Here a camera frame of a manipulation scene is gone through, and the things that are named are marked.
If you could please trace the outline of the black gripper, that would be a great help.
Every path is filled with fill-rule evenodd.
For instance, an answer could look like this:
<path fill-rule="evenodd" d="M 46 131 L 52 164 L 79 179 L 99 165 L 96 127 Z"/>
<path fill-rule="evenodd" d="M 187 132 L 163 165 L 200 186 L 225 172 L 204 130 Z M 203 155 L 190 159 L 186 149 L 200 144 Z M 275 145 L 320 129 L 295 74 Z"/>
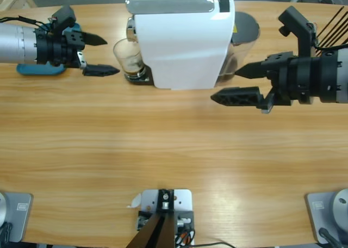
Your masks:
<path fill-rule="evenodd" d="M 65 31 L 59 35 L 48 34 L 42 29 L 34 31 L 36 37 L 36 63 L 44 65 L 49 62 L 52 66 L 63 65 L 67 68 L 80 68 L 78 53 L 86 45 L 106 45 L 104 38 L 86 32 Z M 87 65 L 83 69 L 84 76 L 112 76 L 120 70 L 111 65 Z"/>
<path fill-rule="evenodd" d="M 337 57 L 293 57 L 293 52 L 269 55 L 265 60 L 248 63 L 235 72 L 244 78 L 271 80 L 266 98 L 259 87 L 223 88 L 211 99 L 223 106 L 252 106 L 269 113 L 273 106 L 290 106 L 294 100 L 312 104 L 317 97 L 322 103 L 337 102 Z"/>

